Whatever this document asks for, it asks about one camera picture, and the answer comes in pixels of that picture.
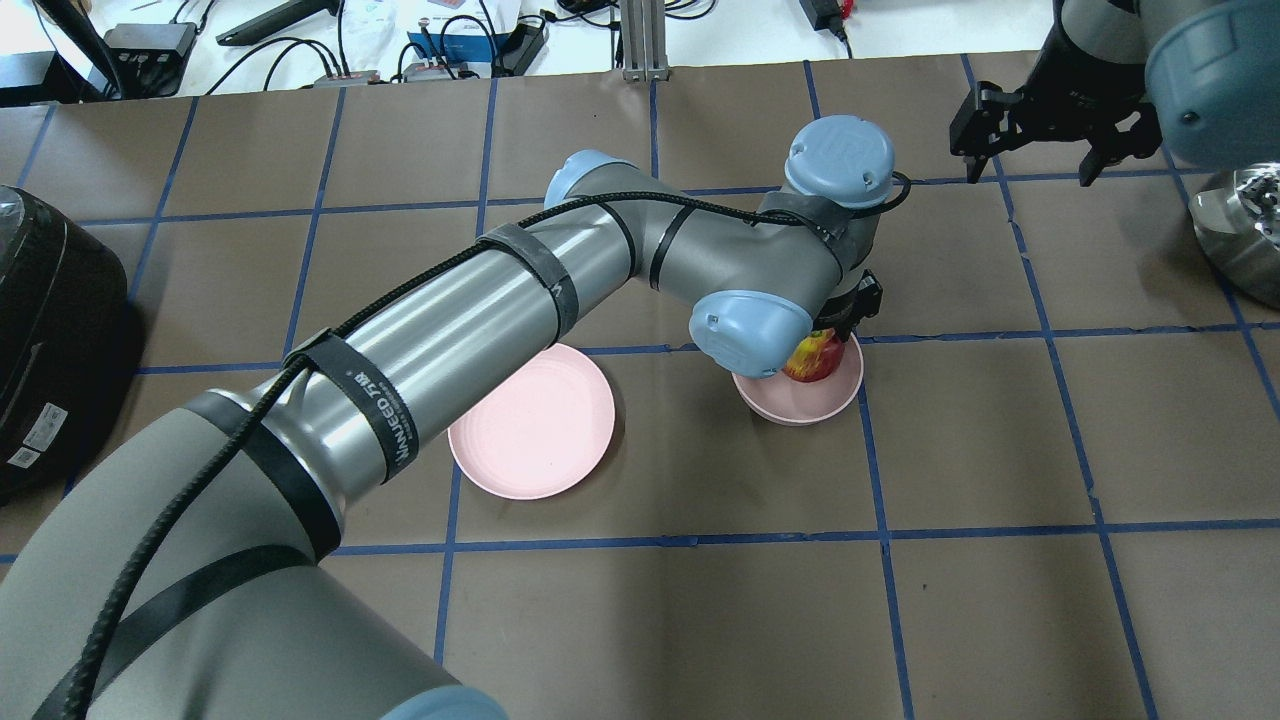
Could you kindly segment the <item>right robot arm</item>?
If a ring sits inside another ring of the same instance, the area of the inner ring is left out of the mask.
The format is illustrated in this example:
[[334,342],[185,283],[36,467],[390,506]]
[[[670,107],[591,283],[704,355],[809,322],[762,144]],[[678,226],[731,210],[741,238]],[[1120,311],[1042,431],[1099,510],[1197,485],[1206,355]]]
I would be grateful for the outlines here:
[[975,182],[1029,143],[1084,142],[1082,186],[1161,147],[1204,169],[1276,161],[1275,1],[1056,1],[1025,82],[973,85],[948,149]]

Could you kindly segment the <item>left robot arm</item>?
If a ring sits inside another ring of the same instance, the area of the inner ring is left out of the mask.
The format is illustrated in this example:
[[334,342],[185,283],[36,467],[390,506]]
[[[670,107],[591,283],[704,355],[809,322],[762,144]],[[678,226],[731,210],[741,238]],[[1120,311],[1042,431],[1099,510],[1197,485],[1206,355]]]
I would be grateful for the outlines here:
[[3,716],[502,719],[320,568],[348,506],[634,278],[722,368],[781,372],[852,296],[895,154],[870,120],[813,120],[754,213],[568,156],[540,213],[102,460],[3,582]]

